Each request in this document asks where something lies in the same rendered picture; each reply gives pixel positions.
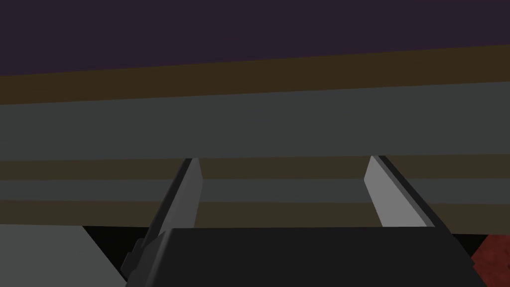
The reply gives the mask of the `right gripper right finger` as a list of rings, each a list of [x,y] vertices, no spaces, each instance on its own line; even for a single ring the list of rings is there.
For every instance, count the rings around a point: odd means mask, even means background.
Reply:
[[[363,180],[384,227],[446,228],[388,157],[371,156]]]

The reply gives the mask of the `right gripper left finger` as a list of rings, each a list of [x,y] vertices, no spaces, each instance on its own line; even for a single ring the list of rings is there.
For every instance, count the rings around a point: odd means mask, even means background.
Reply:
[[[148,238],[173,228],[193,228],[202,187],[199,159],[184,159],[149,227]]]

